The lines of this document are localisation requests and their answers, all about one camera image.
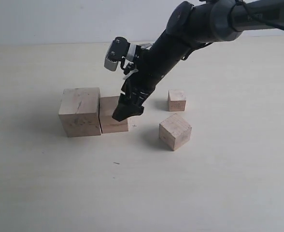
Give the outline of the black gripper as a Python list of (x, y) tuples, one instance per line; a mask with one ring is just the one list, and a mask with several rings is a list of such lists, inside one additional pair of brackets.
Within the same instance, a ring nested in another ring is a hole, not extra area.
[(142, 115), (142, 104), (190, 49), (187, 43), (176, 37), (160, 36), (150, 49), (144, 50), (136, 62), (138, 71), (130, 75), (121, 88), (123, 94), (118, 99), (112, 118), (121, 122)]

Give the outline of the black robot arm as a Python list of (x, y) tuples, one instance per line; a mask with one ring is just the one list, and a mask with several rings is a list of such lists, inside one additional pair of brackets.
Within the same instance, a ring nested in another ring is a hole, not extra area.
[(156, 85), (181, 60), (216, 42), (231, 42), (244, 31), (284, 31), (284, 0), (204, 0), (195, 6), (180, 3), (157, 40), (150, 45), (129, 43), (116, 37), (104, 67), (124, 72), (124, 83), (113, 119), (123, 121), (144, 112), (143, 103)]

